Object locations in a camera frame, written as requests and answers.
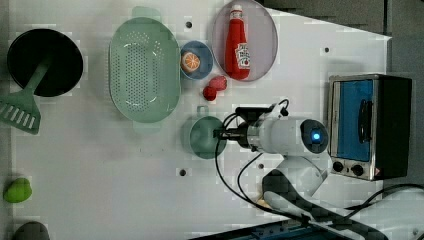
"blue bowl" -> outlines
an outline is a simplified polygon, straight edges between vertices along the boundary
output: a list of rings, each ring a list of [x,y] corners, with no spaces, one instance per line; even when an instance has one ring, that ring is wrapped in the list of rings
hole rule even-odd
[[[185,52],[192,52],[196,54],[200,60],[200,66],[196,69],[196,71],[191,73],[187,73],[181,69],[181,72],[184,74],[184,76],[192,80],[200,80],[208,76],[213,67],[213,56],[208,46],[199,41],[191,41],[183,46],[181,49],[181,56]]]

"orange fruit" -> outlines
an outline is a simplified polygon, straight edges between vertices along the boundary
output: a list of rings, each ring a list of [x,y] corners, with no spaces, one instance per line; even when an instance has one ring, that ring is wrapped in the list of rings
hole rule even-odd
[[[200,66],[200,59],[192,52],[185,52],[181,57],[181,68],[188,73],[196,71]]]

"green fruit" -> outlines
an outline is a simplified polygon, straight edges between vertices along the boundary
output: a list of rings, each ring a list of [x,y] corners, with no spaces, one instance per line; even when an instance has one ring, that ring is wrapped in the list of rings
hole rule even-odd
[[[18,178],[10,185],[3,198],[10,203],[20,203],[27,200],[31,194],[32,189],[28,179]]]

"ketchup bottle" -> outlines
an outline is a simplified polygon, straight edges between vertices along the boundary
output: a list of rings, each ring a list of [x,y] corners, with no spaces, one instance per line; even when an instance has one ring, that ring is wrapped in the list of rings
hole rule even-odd
[[[250,73],[250,55],[240,5],[231,8],[230,27],[225,45],[225,72],[236,80],[245,79]]]

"green spatula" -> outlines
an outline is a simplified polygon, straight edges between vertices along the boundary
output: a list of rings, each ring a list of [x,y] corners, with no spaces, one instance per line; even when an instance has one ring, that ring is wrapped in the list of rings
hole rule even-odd
[[[0,121],[34,135],[38,133],[41,114],[33,95],[52,60],[51,53],[44,57],[22,91],[0,96]]]

